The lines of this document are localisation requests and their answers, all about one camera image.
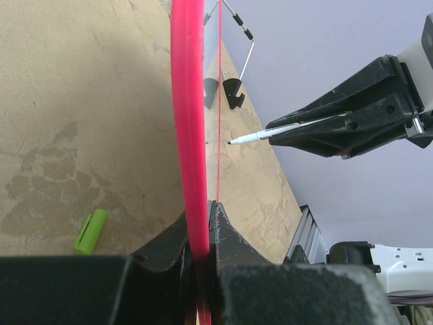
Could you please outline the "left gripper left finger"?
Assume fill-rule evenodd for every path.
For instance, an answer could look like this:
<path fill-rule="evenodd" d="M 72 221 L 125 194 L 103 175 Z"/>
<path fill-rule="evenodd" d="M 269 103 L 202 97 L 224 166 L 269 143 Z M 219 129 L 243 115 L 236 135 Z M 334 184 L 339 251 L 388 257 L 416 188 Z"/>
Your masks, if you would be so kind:
<path fill-rule="evenodd" d="M 186 214 L 131 254 L 138 265 L 141 312 L 148 324 L 195 323 L 195 274 Z"/>

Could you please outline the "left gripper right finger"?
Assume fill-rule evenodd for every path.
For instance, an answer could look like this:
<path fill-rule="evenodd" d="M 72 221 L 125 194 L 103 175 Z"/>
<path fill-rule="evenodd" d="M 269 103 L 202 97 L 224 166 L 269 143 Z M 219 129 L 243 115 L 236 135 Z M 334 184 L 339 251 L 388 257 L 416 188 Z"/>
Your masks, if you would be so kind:
<path fill-rule="evenodd" d="M 213 324 L 229 323 L 236 312 L 250 305 L 247 300 L 263 294 L 258 276 L 270 261 L 263 257 L 231 224 L 222 203 L 210 206 L 210 258 L 208 262 L 208 304 Z"/>

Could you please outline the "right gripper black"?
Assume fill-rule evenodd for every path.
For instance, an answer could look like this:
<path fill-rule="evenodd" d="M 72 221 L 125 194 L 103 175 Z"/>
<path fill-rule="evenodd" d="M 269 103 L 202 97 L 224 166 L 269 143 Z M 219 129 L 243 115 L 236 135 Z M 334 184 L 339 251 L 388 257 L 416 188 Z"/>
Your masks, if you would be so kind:
<path fill-rule="evenodd" d="M 343 159 L 401 139 L 426 148 L 432 143 L 432 61 L 421 53 L 376 58 L 320 98 L 269 122 L 266 128 L 300 121 L 308 122 L 271 136 L 269 143 Z"/>

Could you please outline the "green marker cap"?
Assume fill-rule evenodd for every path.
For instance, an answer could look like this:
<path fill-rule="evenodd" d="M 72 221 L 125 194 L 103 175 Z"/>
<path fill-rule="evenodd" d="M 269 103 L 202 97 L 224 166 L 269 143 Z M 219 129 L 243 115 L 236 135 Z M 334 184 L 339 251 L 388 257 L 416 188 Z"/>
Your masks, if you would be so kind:
<path fill-rule="evenodd" d="M 107 212 L 103 209 L 96 209 L 88 216 L 74 245 L 78 254 L 93 253 L 107 216 Z"/>

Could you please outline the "pink framed whiteboard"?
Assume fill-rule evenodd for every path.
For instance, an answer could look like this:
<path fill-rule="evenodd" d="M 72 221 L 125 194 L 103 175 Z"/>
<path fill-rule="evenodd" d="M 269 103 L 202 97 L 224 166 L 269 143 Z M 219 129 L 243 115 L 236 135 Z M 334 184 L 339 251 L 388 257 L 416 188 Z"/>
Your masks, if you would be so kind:
<path fill-rule="evenodd" d="M 210 230 L 206 170 L 206 73 L 221 42 L 221 1 L 173 1 L 170 73 L 187 233 L 200 324 L 214 324 L 210 292 Z"/>

